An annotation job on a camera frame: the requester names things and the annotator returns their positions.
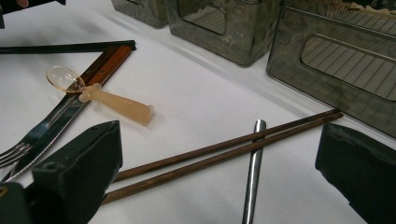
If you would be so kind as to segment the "brown wooden chopstick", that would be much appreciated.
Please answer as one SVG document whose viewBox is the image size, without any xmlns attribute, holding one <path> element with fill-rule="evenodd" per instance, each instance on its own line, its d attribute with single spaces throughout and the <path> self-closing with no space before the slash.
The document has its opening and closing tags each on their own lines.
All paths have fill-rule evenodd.
<svg viewBox="0 0 396 224">
<path fill-rule="evenodd" d="M 314 128 L 321 126 L 325 123 L 340 119 L 341 117 L 343 117 L 343 113 L 339 112 L 338 114 L 329 116 L 325 119 L 320 119 L 318 121 L 312 121 L 307 124 L 303 124 L 301 126 L 291 128 L 288 131 L 283 131 L 280 133 L 273 133 L 268 136 L 264 136 L 264 138 L 261 138 L 258 140 L 253 140 L 253 141 L 246 142 L 241 145 L 235 146 L 234 149 L 224 152 L 224 153 L 221 153 L 217 156 L 207 158 L 202 161 L 198 161 L 198 162 L 177 168 L 176 170 L 172 170 L 172 171 L 166 172 L 161 175 L 156 175 L 154 177 L 134 183 L 127 187 L 123 187 L 120 189 L 110 191 L 106 195 L 102 204 L 113 203 L 117 200 L 134 195 L 138 192 L 142 192 L 147 189 L 152 189 L 154 187 L 157 187 L 162 184 L 173 181 L 175 179 L 178 179 L 182 176 L 189 175 L 194 172 L 201 171 L 201 170 L 208 168 L 210 166 L 219 164 L 221 162 L 237 158 L 239 156 L 242 156 L 244 154 L 252 152 L 253 150 L 261 149 L 263 147 L 271 145 L 271 144 L 278 142 L 280 140 L 283 140 L 285 138 L 294 136 L 295 134 L 314 129 Z"/>
<path fill-rule="evenodd" d="M 141 166 L 138 166 L 135 168 L 124 170 L 124 171 L 121 171 L 118 173 L 118 175 L 115 178 L 115 182 L 126 180 L 128 178 L 132 178 L 132 177 L 135 177 L 138 175 L 147 174 L 147 173 L 162 169 L 162 168 L 170 166 L 170 165 L 174 165 L 174 164 L 177 164 L 177 163 L 180 163 L 183 161 L 189 161 L 189 160 L 192 160 L 192 159 L 204 156 L 204 155 L 208 155 L 211 153 L 219 152 L 226 148 L 235 147 L 235 146 L 241 145 L 246 142 L 258 140 L 258 139 L 264 138 L 264 136 L 268 136 L 273 133 L 280 133 L 283 131 L 288 131 L 291 128 L 295 128 L 295 127 L 301 126 L 303 124 L 307 124 L 312 121 L 318 121 L 320 119 L 325 119 L 329 116 L 338 114 L 339 112 L 340 112 L 339 109 L 332 109 L 332 110 L 325 111 L 325 112 L 322 112 L 322 113 L 319 113 L 319 114 L 316 114 L 316 115 L 313 115 L 313 116 L 310 116 L 307 118 L 297 119 L 295 121 L 284 123 L 284 124 L 266 129 L 264 131 L 259 131 L 257 133 L 250 133 L 247 135 L 239 136 L 234 139 L 216 143 L 215 145 L 198 148 L 193 151 L 185 152 L 182 154 L 178 154 L 176 156 L 168 157 L 168 158 L 165 158 L 165 159 L 162 159 L 159 161 L 150 162 L 148 164 L 144 164 L 144 165 L 141 165 Z"/>
</svg>

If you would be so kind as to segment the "smoky transparent plastic bin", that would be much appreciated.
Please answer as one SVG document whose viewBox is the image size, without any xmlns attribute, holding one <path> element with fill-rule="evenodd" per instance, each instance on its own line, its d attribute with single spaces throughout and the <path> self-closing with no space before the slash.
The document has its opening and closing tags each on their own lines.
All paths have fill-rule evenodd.
<svg viewBox="0 0 396 224">
<path fill-rule="evenodd" d="M 165 0 L 170 32 L 242 67 L 270 50 L 281 0 Z"/>
<path fill-rule="evenodd" d="M 283 0 L 267 74 L 396 138 L 396 0 Z"/>
<path fill-rule="evenodd" d="M 111 3 L 118 12 L 154 28 L 168 24 L 165 0 L 111 0 Z"/>
</svg>

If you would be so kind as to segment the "wooden spoon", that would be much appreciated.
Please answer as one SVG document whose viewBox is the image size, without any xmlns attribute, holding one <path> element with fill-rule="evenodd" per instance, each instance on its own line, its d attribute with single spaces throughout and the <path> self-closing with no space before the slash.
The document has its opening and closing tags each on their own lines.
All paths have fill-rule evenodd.
<svg viewBox="0 0 396 224">
<path fill-rule="evenodd" d="M 99 82 L 87 85 L 81 76 L 66 67 L 51 67 L 46 73 L 46 79 L 60 91 L 78 93 L 78 100 L 82 103 L 99 102 L 142 126 L 147 126 L 153 118 L 154 107 L 152 105 L 144 105 L 135 100 L 103 91 Z"/>
</svg>

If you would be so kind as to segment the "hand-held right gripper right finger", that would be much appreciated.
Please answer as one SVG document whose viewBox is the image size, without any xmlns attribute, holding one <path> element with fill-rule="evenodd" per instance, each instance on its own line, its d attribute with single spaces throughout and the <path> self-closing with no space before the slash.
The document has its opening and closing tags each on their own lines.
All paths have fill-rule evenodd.
<svg viewBox="0 0 396 224">
<path fill-rule="evenodd" d="M 396 150 L 336 124 L 323 126 L 315 167 L 368 224 L 396 224 Z"/>
</svg>

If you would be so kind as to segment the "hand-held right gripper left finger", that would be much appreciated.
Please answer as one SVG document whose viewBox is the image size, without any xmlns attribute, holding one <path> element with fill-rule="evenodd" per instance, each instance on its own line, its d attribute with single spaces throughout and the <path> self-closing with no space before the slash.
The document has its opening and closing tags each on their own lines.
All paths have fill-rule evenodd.
<svg viewBox="0 0 396 224">
<path fill-rule="evenodd" d="M 33 168 L 34 221 L 88 224 L 121 166 L 120 123 L 87 129 Z"/>
</svg>

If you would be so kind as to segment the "wooden-handled steel knife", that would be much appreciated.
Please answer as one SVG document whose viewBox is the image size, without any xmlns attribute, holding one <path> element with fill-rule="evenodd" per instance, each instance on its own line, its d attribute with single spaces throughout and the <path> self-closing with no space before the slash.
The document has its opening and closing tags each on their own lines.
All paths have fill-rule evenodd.
<svg viewBox="0 0 396 224">
<path fill-rule="evenodd" d="M 88 81 L 89 84 L 99 82 L 104 85 L 109 78 L 117 71 L 123 62 L 132 53 L 132 48 L 127 46 L 116 47 L 116 51 L 99 69 L 99 71 Z M 47 132 L 28 150 L 20 159 L 13 164 L 4 167 L 9 168 L 8 173 L 0 178 L 0 183 L 8 182 L 18 175 L 27 171 L 38 159 L 43 156 L 50 148 L 50 146 L 57 140 L 66 126 L 74 119 L 79 111 L 84 107 L 85 103 L 78 100 L 76 94 L 75 100 L 66 108 L 62 115 L 54 122 L 54 126 L 47 130 Z"/>
</svg>

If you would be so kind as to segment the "wooden-handled steel fork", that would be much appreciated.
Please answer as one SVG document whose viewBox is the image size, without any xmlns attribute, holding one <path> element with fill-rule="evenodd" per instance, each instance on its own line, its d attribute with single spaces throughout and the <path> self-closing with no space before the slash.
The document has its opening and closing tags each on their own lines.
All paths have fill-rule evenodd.
<svg viewBox="0 0 396 224">
<path fill-rule="evenodd" d="M 93 64 L 82 74 L 85 82 L 88 82 L 105 64 L 105 62 L 116 51 L 116 47 L 109 47 L 106 49 Z M 54 122 L 62 115 L 62 113 L 69 107 L 77 96 L 73 93 L 67 93 L 59 104 L 49 112 L 49 114 L 38 123 L 28 134 L 26 134 L 20 142 L 18 142 L 11 149 L 0 154 L 0 169 L 7 167 L 31 149 L 34 144 L 54 126 Z"/>
</svg>

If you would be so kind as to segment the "white tablecloth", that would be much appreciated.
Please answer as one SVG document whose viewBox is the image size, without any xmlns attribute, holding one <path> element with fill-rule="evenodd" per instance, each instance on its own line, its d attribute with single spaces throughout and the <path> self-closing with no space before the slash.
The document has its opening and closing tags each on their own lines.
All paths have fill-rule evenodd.
<svg viewBox="0 0 396 224">
<path fill-rule="evenodd" d="M 136 49 L 107 82 L 110 92 L 152 105 L 148 126 L 120 123 L 125 168 L 276 126 L 324 105 L 270 78 L 265 60 L 242 68 L 117 12 L 110 0 L 67 0 L 5 17 L 0 47 L 132 39 Z M 0 152 L 13 147 L 60 102 L 46 80 L 55 65 L 78 73 L 91 53 L 0 55 Z M 320 129 L 268 146 L 255 224 L 365 224 L 315 167 Z M 241 224 L 248 156 L 107 204 L 90 224 Z"/>
</svg>

